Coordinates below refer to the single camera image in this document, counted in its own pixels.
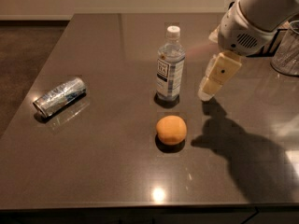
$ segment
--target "silver can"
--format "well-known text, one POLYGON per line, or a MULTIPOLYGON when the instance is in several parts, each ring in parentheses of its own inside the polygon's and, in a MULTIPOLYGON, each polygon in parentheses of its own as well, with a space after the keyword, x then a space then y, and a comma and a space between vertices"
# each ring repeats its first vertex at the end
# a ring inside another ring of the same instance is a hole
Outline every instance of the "silver can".
POLYGON ((33 105, 43 118, 48 118, 84 93, 84 82, 75 77, 41 96, 33 105))

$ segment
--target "plastic bottle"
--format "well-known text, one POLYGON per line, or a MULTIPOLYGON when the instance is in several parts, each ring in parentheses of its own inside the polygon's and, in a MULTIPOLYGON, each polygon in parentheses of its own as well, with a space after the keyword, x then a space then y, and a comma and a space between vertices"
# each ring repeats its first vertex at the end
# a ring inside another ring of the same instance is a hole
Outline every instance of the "plastic bottle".
POLYGON ((179 27, 169 26, 166 43, 158 49, 157 95, 162 101, 175 101, 179 95, 185 61, 179 39, 179 27))

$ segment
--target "bottle label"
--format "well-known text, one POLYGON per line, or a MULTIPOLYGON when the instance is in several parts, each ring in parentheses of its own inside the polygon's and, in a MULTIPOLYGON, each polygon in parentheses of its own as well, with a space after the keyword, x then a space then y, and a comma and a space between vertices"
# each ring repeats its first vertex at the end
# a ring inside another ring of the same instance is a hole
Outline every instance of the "bottle label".
POLYGON ((179 94, 184 59, 178 63, 167 63, 158 59, 157 92, 163 96, 179 94))

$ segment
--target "table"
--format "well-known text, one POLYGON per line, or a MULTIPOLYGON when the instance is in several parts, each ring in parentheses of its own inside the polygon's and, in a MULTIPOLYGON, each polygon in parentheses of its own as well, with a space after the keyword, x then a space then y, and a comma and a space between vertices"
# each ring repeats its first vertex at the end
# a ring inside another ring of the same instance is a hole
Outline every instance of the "table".
POLYGON ((245 207, 245 219, 255 206, 296 206, 298 79, 270 58, 244 58, 215 99, 197 97, 221 17, 74 15, 0 141, 0 209, 245 207), (186 62, 179 104, 164 108, 154 101, 156 60, 170 24, 186 62), (40 120, 34 99, 73 76, 87 95, 40 120), (167 115, 188 127, 177 152, 155 142, 167 115))

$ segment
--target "can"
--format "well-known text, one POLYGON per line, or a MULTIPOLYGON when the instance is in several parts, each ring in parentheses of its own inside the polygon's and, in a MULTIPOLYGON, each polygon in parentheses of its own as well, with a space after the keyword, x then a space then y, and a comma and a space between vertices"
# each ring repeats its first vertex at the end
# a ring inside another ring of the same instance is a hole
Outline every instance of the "can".
POLYGON ((74 77, 39 97, 33 105, 43 118, 48 118, 84 93, 86 85, 82 79, 74 77))

